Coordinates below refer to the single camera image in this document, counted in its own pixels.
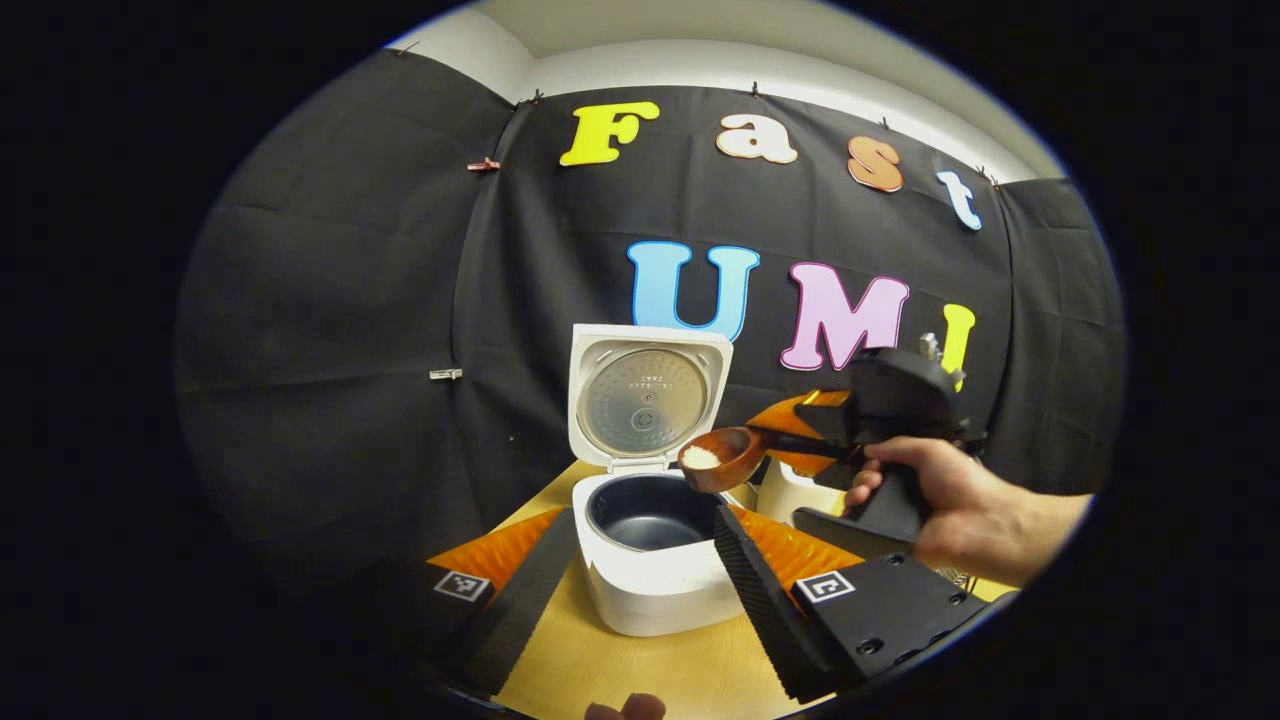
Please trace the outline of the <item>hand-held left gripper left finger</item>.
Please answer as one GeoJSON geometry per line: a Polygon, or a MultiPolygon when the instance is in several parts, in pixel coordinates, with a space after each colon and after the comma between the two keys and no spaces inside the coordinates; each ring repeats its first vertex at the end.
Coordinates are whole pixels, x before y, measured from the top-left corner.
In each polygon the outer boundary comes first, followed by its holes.
{"type": "Polygon", "coordinates": [[[575,516],[559,506],[397,568],[380,598],[381,634],[407,664],[489,700],[576,552],[575,516]]]}

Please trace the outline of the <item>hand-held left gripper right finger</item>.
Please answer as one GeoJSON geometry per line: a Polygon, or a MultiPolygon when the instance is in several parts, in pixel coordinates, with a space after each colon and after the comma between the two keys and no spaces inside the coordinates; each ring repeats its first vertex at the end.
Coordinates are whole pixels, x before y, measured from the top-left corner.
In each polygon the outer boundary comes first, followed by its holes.
{"type": "Polygon", "coordinates": [[[861,559],[733,505],[713,528],[781,685],[801,703],[886,685],[1011,602],[986,601],[909,553],[861,559]]]}

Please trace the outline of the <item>white rice cooker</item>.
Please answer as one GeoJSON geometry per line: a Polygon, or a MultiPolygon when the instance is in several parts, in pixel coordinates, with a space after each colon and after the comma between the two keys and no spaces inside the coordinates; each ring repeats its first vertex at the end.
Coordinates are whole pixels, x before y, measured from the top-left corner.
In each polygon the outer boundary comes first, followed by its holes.
{"type": "Polygon", "coordinates": [[[676,468],[716,424],[733,348],[718,333],[577,324],[571,334],[567,433],[593,465],[571,506],[589,592],[613,632],[658,637],[742,612],[713,543],[733,505],[676,468]]]}

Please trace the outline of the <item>black backdrop cloth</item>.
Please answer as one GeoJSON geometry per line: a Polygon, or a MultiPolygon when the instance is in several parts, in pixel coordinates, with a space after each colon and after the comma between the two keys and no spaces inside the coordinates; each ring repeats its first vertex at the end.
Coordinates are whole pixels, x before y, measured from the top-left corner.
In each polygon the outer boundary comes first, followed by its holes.
{"type": "Polygon", "coordinates": [[[577,323],[723,334],[723,425],[933,332],[992,468],[1056,495],[1105,478],[1129,355],[1066,179],[993,186],[860,117],[727,88],[516,108],[383,51],[214,204],[175,393],[236,534],[284,574],[340,573],[479,536],[572,462],[577,323]],[[484,158],[500,169],[466,169],[484,158]],[[463,377],[429,379],[445,368],[463,377]]]}

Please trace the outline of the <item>white toaster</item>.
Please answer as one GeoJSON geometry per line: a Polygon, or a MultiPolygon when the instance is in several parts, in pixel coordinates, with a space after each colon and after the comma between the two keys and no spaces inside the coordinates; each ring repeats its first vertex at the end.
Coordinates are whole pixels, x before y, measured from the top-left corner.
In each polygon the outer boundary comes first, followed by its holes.
{"type": "Polygon", "coordinates": [[[845,489],[819,486],[813,478],[797,475],[786,462],[769,457],[756,489],[755,512],[792,527],[792,515],[797,509],[840,515],[845,509],[845,489]]]}

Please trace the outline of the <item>brown wooden spoon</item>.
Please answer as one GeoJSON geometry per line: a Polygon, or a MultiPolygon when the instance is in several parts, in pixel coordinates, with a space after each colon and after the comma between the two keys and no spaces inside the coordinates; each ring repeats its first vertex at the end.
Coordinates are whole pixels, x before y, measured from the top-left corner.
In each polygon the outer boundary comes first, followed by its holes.
{"type": "Polygon", "coordinates": [[[855,452],[852,446],[837,445],[835,442],[805,442],[792,438],[776,439],[750,430],[746,427],[726,427],[709,430],[691,439],[678,451],[676,462],[691,489],[704,495],[719,493],[748,482],[764,459],[769,457],[765,451],[774,446],[804,448],[812,452],[817,452],[818,448],[823,447],[840,447],[849,448],[852,454],[855,452]],[[678,459],[689,445],[699,445],[717,452],[722,464],[709,470],[689,470],[682,468],[678,459]]]}

